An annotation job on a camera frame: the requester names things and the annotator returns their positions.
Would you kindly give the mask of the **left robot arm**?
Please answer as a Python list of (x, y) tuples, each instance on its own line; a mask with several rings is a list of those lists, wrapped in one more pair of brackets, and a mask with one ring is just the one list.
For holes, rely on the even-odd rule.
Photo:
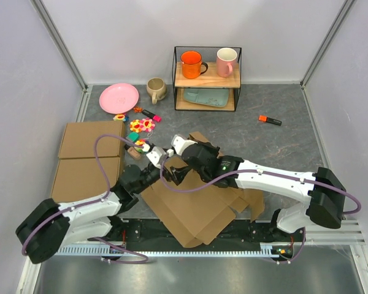
[(94, 237), (115, 241), (122, 234), (122, 226), (114, 217), (130, 210), (138, 202), (137, 194), (159, 179), (179, 185), (189, 171), (189, 167), (157, 168), (148, 164), (140, 169), (127, 165), (116, 184), (100, 195), (68, 203), (45, 199), (15, 231), (21, 253), (38, 264), (77, 241)]

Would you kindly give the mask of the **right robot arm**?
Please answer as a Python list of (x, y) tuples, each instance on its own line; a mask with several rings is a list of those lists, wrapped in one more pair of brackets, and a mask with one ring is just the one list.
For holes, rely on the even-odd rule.
[(220, 188), (256, 189), (297, 201), (274, 213), (270, 237), (283, 241), (290, 233), (311, 224), (339, 229), (346, 189), (328, 168), (315, 173), (287, 171), (258, 165), (235, 156), (220, 156), (209, 143), (190, 142), (176, 150), (203, 182)]

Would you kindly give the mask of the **brown cardboard box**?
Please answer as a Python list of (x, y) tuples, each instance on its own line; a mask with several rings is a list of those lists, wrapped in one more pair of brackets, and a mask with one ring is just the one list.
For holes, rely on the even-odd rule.
[(261, 190), (209, 186), (192, 193), (178, 193), (159, 180), (141, 197), (184, 248), (210, 244), (236, 212), (249, 209), (255, 220), (264, 211)]

